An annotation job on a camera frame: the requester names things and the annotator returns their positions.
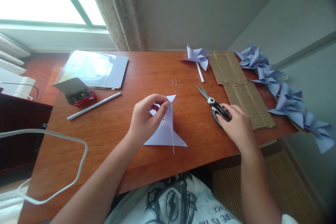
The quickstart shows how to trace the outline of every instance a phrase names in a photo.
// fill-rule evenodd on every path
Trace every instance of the person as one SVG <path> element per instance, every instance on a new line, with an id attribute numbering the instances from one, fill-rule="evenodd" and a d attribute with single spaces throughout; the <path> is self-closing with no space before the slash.
<path id="1" fill-rule="evenodd" d="M 135 105 L 126 136 L 61 209 L 52 224 L 240 223 L 214 198 L 211 190 L 189 172 L 129 192 L 107 217 L 129 162 L 154 134 L 169 104 L 165 96 L 152 94 Z M 276 201 L 250 118 L 237 105 L 222 106 L 232 120 L 226 122 L 218 115 L 217 119 L 242 156 L 241 204 L 245 223 L 297 224 L 292 217 L 282 214 Z M 157 111 L 154 116 L 149 112 L 152 109 Z"/>

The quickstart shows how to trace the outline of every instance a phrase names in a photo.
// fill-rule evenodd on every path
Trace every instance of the hand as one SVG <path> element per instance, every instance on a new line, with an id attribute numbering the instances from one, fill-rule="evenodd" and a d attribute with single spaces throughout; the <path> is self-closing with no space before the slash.
<path id="1" fill-rule="evenodd" d="M 136 141 L 139 147 L 143 145 L 157 130 L 166 114 L 170 101 L 160 94 L 152 94 L 134 106 L 130 129 L 127 136 Z"/>
<path id="2" fill-rule="evenodd" d="M 232 120 L 227 122 L 218 114 L 216 114 L 216 118 L 238 149 L 242 152 L 244 148 L 249 148 L 251 144 L 257 146 L 251 119 L 242 108 L 226 103 L 222 103 L 222 106 L 231 115 Z"/>

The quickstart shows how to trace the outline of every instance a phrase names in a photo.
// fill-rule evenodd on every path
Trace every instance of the scissor blade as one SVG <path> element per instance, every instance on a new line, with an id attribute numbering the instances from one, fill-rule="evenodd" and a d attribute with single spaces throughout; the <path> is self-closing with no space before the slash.
<path id="1" fill-rule="evenodd" d="M 201 92 L 201 94 L 205 97 L 205 99 L 209 99 L 209 96 L 208 96 L 208 93 L 201 87 L 201 89 L 199 89 L 199 87 L 198 86 L 196 86 L 197 87 L 197 89 L 198 89 L 198 91 L 199 92 Z"/>

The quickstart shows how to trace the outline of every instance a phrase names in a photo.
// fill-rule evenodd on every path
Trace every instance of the folded paper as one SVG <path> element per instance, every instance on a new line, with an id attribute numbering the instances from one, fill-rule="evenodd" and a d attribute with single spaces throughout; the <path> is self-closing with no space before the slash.
<path id="1" fill-rule="evenodd" d="M 269 110 L 269 112 L 286 115 L 302 129 L 314 134 L 321 153 L 334 146 L 335 141 L 332 135 L 335 134 L 335 131 L 333 127 L 329 123 L 316 120 L 314 115 L 306 110 L 305 103 L 301 100 L 302 91 L 293 89 L 282 81 L 281 78 L 285 74 L 278 70 L 272 70 L 273 65 L 269 64 L 265 54 L 260 53 L 259 47 L 246 46 L 248 47 L 246 50 L 235 52 L 241 59 L 240 66 L 257 71 L 259 79 L 251 81 L 267 85 L 274 97 L 278 97 L 276 108 Z"/>
<path id="2" fill-rule="evenodd" d="M 188 52 L 188 59 L 183 60 L 198 62 L 204 69 L 204 71 L 207 70 L 209 63 L 207 57 L 211 56 L 211 53 L 209 53 L 204 48 L 192 50 L 190 48 L 189 43 L 187 44 L 187 52 Z"/>
<path id="3" fill-rule="evenodd" d="M 144 143 L 144 145 L 173 146 L 174 154 L 174 146 L 188 147 L 187 144 L 173 130 L 173 100 L 175 96 L 176 95 L 167 96 L 168 100 L 170 101 L 167 112 L 163 117 L 163 120 L 161 121 L 158 129 L 151 136 L 151 138 Z M 150 113 L 154 116 L 156 114 L 156 111 L 151 110 Z"/>

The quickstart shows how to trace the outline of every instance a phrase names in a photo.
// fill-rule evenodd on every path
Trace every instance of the red box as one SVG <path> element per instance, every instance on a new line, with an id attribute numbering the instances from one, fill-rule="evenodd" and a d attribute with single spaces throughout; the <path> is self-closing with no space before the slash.
<path id="1" fill-rule="evenodd" d="M 70 105 L 80 106 L 97 98 L 94 91 L 86 86 L 79 78 L 72 78 L 55 84 L 58 90 L 65 94 L 65 98 Z"/>

